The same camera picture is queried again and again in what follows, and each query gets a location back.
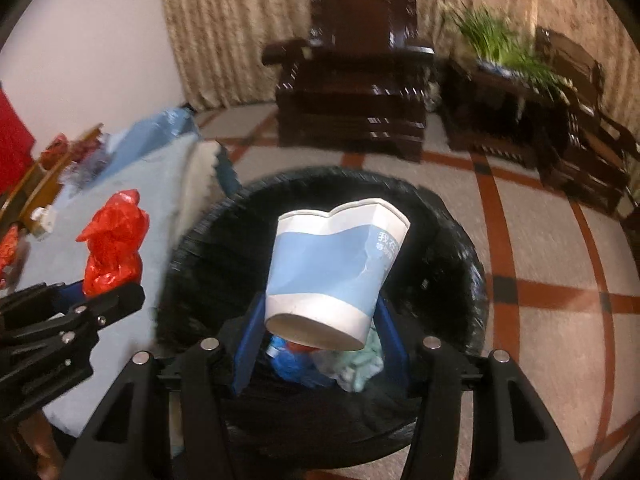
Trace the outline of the red plastic bag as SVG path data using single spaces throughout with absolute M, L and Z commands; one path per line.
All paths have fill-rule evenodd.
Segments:
M 150 227 L 149 214 L 139 207 L 135 188 L 112 195 L 76 237 L 86 243 L 89 257 L 82 291 L 93 297 L 125 283 L 141 283 L 139 254 Z

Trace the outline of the black lined trash bin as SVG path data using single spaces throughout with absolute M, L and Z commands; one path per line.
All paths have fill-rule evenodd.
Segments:
M 480 259 L 437 194 L 310 167 L 243 186 L 186 233 L 156 338 L 221 341 L 214 387 L 250 466 L 330 469 L 407 446 L 423 338 L 477 356 L 487 315 Z

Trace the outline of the red candy packet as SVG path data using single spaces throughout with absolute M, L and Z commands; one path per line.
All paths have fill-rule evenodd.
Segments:
M 6 287 L 6 272 L 16 258 L 18 243 L 20 242 L 20 228 L 12 224 L 4 234 L 0 243 L 0 288 Z

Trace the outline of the tissue box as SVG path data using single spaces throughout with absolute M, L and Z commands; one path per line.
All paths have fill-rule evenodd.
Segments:
M 41 238 L 50 235 L 54 230 L 56 210 L 51 206 L 37 207 L 29 216 L 32 220 L 30 232 L 34 237 Z

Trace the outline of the wooden cabinet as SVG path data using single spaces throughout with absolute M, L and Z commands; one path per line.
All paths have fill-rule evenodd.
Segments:
M 32 220 L 29 219 L 32 211 L 37 207 L 47 207 L 51 205 L 58 193 L 62 190 L 62 185 L 58 183 L 58 176 L 62 170 L 70 163 L 72 155 L 70 148 L 72 144 L 79 140 L 92 139 L 102 133 L 102 124 L 97 124 L 79 136 L 76 140 L 68 139 L 70 147 L 68 152 L 49 171 L 44 171 L 40 166 L 39 158 L 32 164 L 21 181 L 12 188 L 10 192 L 1 197 L 1 235 L 9 229 L 12 224 L 20 224 L 28 232 L 32 228 Z

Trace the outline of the red ornament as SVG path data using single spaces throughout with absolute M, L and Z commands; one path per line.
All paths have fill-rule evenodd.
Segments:
M 43 170 L 51 170 L 68 152 L 69 147 L 70 142 L 68 142 L 67 136 L 64 133 L 59 133 L 40 154 L 39 162 Z

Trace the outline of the glass fruit bowl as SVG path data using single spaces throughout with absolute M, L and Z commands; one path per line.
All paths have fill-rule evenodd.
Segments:
M 92 139 L 74 142 L 70 148 L 72 158 L 58 176 L 58 183 L 72 195 L 92 185 L 111 162 L 110 141 L 109 133 L 99 133 Z

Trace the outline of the grey table cloth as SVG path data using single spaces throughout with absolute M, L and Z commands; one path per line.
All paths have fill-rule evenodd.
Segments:
M 217 142 L 178 136 L 77 194 L 58 210 L 50 234 L 28 240 L 18 289 L 137 278 L 145 294 L 138 312 L 101 330 L 92 376 L 44 407 L 56 428 L 79 436 L 130 356 L 156 349 L 156 310 L 169 260 L 180 237 L 224 196 L 218 168 L 227 160 Z

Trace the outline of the red cloth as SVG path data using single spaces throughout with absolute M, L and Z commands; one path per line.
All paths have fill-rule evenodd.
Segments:
M 0 192 L 10 192 L 34 163 L 35 138 L 0 90 Z

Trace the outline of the blue crumpled wrapper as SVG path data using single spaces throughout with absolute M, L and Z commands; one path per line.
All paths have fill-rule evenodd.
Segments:
M 323 375 L 312 358 L 312 353 L 292 353 L 288 351 L 285 340 L 272 335 L 266 350 L 271 367 L 286 382 L 301 385 L 309 389 L 329 388 L 335 380 Z

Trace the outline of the blue patterned table cloth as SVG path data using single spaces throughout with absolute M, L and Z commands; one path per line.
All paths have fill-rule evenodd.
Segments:
M 128 130 L 116 134 L 114 140 L 107 142 L 110 161 L 96 178 L 96 183 L 114 176 L 133 162 L 163 148 L 184 134 L 195 134 L 196 140 L 204 140 L 193 113 L 184 107 L 168 108 L 136 122 Z M 224 195 L 231 196 L 241 185 L 227 149 L 220 146 L 215 158 L 213 170 L 218 183 Z

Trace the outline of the beige floral curtain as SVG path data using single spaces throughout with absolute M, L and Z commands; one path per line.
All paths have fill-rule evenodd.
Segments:
M 269 100 L 274 77 L 260 62 L 270 41 L 301 37 L 309 0 L 163 0 L 166 26 L 186 100 L 197 110 Z M 544 26 L 584 47 L 604 68 L 603 106 L 639 129 L 639 49 L 608 0 L 418 0 L 420 33 L 447 52 L 445 6 L 487 6 L 520 32 Z

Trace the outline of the dark wooden side table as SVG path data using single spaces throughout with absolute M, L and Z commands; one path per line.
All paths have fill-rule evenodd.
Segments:
M 486 70 L 475 58 L 448 58 L 440 81 L 439 115 L 454 151 L 497 156 L 527 168 L 565 105 L 558 92 L 530 88 Z

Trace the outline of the potted green plant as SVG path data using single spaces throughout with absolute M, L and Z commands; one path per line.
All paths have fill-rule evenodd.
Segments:
M 565 99 L 566 92 L 575 89 L 570 78 L 558 74 L 534 52 L 532 40 L 522 37 L 506 14 L 487 6 L 445 4 L 442 17 L 457 27 L 480 68 L 517 80 L 550 98 Z

